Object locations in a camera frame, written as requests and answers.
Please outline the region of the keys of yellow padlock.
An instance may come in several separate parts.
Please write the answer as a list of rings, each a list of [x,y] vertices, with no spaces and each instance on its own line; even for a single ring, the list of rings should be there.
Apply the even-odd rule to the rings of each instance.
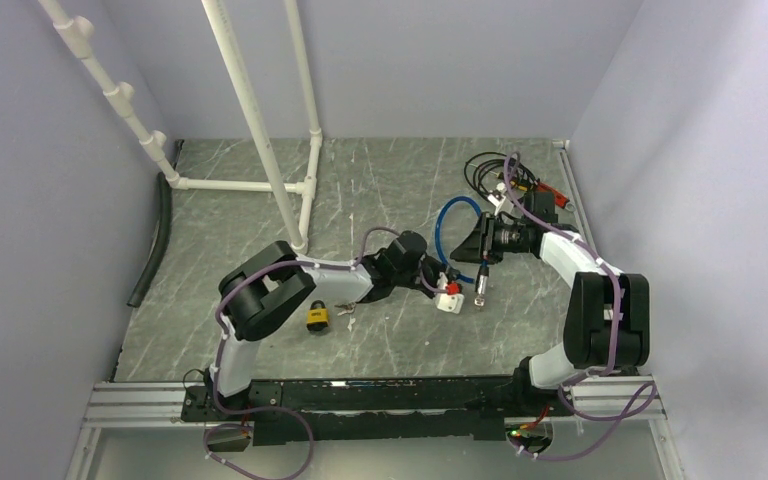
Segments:
[[[354,302],[337,304],[335,309],[338,316],[351,315],[355,312],[357,304]]]

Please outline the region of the blue cable lock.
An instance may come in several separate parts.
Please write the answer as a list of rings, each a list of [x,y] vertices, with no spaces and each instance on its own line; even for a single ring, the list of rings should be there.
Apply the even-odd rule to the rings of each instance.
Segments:
[[[433,222],[432,253],[443,263],[459,271],[457,281],[464,288],[463,311],[487,313],[489,303],[475,305],[474,290],[477,266],[454,259],[453,250],[463,241],[475,225],[481,213],[480,201],[473,195],[455,195],[445,199]]]

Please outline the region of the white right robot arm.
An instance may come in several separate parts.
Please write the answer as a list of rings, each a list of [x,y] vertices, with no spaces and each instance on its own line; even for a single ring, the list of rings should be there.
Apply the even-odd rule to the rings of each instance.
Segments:
[[[476,287],[486,284],[490,266],[507,253],[531,254],[552,267],[571,296],[560,342],[527,361],[529,377],[511,388],[517,411],[534,415],[550,399],[549,389],[583,375],[644,365],[650,354],[649,282],[628,274],[594,253],[571,225],[558,221],[552,193],[525,193],[507,209],[481,211],[470,234],[449,257],[477,264]]]

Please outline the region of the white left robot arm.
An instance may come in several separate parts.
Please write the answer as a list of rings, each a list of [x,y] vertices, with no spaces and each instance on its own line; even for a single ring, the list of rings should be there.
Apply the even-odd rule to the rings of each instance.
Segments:
[[[456,270],[426,250],[424,237],[406,230],[378,251],[361,250],[349,261],[311,258],[276,241],[241,264],[218,286],[215,320],[221,336],[208,368],[208,407],[224,420],[239,417],[261,341],[314,301],[367,304],[404,288],[420,292],[444,313],[459,313],[464,295]]]

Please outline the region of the yellow padlock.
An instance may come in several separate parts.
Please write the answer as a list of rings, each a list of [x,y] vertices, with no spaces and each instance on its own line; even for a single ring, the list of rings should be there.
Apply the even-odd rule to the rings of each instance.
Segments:
[[[330,327],[329,313],[325,303],[315,300],[311,303],[306,316],[306,329],[310,333],[322,333]]]

